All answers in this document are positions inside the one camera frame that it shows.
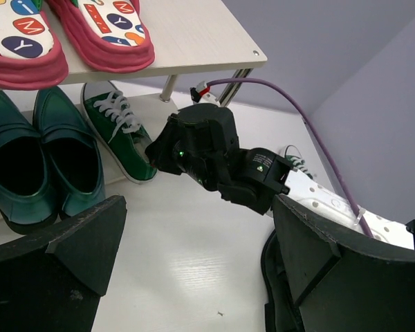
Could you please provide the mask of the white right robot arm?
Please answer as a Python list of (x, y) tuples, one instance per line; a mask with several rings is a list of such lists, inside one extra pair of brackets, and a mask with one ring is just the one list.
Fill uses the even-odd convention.
[(187, 174), (209, 192), (264, 215), (283, 194), (325, 219), (362, 233), (364, 218), (373, 237), (415, 250), (415, 220), (390, 221), (360, 208), (322, 187), (286, 158), (265, 148), (239, 146), (234, 115), (226, 107), (195, 104), (171, 114), (160, 135), (145, 153), (161, 172)]

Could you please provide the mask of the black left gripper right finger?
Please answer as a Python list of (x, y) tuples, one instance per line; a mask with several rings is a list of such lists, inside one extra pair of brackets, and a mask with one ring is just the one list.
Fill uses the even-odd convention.
[(281, 195), (273, 216), (290, 293), (306, 331), (415, 331), (410, 248), (365, 236)]

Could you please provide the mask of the white two-tier shoe shelf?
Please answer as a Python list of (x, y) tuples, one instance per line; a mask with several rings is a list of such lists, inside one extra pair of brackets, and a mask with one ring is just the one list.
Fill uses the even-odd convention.
[(127, 80), (167, 77), (164, 92), (175, 89), (176, 79), (184, 74), (234, 71), (249, 74), (268, 58), (252, 40), (222, 1), (143, 1), (140, 16), (151, 33), (156, 59), (137, 73), (115, 74), (94, 71), (75, 52), (59, 19), (43, 5), (47, 20), (59, 38), (69, 74), (62, 88), (78, 102), (83, 83), (113, 80), (129, 98), (134, 111), (155, 138), (167, 116), (177, 110), (174, 101), (163, 102), (157, 91), (146, 90)]

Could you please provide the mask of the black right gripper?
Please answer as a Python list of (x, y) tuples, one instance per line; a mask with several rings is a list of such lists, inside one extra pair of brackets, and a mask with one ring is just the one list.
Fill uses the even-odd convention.
[(187, 174), (206, 190), (232, 184), (230, 163), (238, 152), (232, 111), (214, 104), (195, 104), (171, 114), (145, 150), (151, 166), (168, 174)]

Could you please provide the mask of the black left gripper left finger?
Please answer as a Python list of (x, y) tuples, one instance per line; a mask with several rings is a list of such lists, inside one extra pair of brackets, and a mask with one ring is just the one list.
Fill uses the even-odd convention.
[(126, 216), (115, 195), (0, 245), (0, 331), (91, 331)]

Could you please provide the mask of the dark green leather loafer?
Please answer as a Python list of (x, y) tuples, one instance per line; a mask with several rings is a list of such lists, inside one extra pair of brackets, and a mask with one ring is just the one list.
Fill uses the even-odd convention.
[(102, 159), (95, 136), (58, 86), (37, 92), (33, 127), (41, 135), (53, 174), (60, 218), (75, 216), (105, 200)]

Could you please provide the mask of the red patterned slipper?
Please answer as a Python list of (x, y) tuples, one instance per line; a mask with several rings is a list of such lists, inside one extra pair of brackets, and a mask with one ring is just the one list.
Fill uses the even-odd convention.
[(0, 1), (0, 89), (46, 89), (68, 75), (65, 54), (42, 4)]
[(155, 61), (139, 1), (54, 0), (47, 4), (82, 61), (108, 73), (135, 73)]

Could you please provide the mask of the red patterned slipper left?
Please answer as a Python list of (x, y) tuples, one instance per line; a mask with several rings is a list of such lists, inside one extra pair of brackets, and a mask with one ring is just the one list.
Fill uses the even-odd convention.
[(0, 89), (46, 89), (68, 75), (65, 54), (42, 4), (0, 1)]

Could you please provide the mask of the green canvas sneaker white laces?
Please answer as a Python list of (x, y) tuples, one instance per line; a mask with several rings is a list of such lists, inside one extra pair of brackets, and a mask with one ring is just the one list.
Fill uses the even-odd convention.
[(295, 168), (305, 173), (310, 179), (314, 179), (314, 174), (311, 173), (306, 161), (302, 157), (299, 149), (295, 145), (286, 145), (279, 150), (279, 155), (290, 161)]

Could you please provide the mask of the red patterned slipper right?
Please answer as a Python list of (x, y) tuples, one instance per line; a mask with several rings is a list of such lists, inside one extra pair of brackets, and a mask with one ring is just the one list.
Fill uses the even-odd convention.
[(82, 61), (108, 73), (135, 73), (155, 61), (139, 1), (54, 0), (47, 4)]

